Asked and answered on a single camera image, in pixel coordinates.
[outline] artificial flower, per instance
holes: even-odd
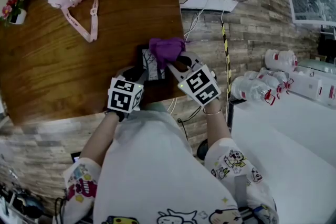
[[[11,6],[7,5],[7,6],[3,7],[2,8],[2,14],[3,14],[2,17],[4,19],[7,19],[7,17],[11,13],[11,11],[12,11],[12,7]]]
[[[8,0],[8,1],[7,1],[7,6],[15,5],[16,2],[17,2],[17,0]]]

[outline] white wire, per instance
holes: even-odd
[[[173,101],[171,102],[171,104],[170,104],[169,108],[167,109],[167,111],[170,109],[170,107],[172,106],[172,104],[174,103],[174,101],[175,101],[175,98],[173,98]]]
[[[204,11],[204,9],[206,8],[206,5],[208,4],[208,2],[209,2],[209,0],[206,0],[205,5],[204,5],[204,8],[199,12],[199,14],[197,14],[197,17],[192,21],[192,23],[191,23],[191,25],[190,25],[190,29],[189,29],[189,31],[188,31],[187,33],[184,34],[184,36],[186,36],[185,41],[188,40],[188,37],[189,37],[190,32],[192,32],[192,31],[195,29],[195,27],[196,27],[196,25],[197,25],[197,23],[198,23],[198,19],[199,19],[200,15],[202,14],[202,12]]]
[[[175,109],[175,107],[176,107],[176,103],[177,103],[177,97],[176,97],[176,99],[175,99],[175,104],[174,104],[174,107],[173,107],[172,111],[170,112],[170,115],[173,113],[173,111],[174,111],[174,109]]]

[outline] pink strap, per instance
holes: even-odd
[[[76,6],[78,3],[80,3],[82,0],[76,0]],[[82,27],[79,22],[73,18],[67,8],[62,8],[62,12],[66,19],[69,21],[69,23],[82,35],[83,38],[89,43],[97,40],[98,35],[98,0],[93,1],[92,9],[90,11],[91,14],[91,34],[85,30],[84,27]]]

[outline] person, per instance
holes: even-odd
[[[162,108],[149,105],[121,123],[115,112],[106,114],[64,172],[67,201],[54,223],[76,223],[93,207],[93,223],[99,224],[277,224],[270,190],[232,140],[220,101],[204,108],[204,166]],[[247,217],[236,199],[246,203]],[[249,222],[252,215],[256,222]]]

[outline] purple cloth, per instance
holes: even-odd
[[[176,61],[180,53],[185,51],[185,42],[178,37],[171,39],[152,38],[149,41],[149,50],[158,62],[157,67],[163,69],[168,62]]]

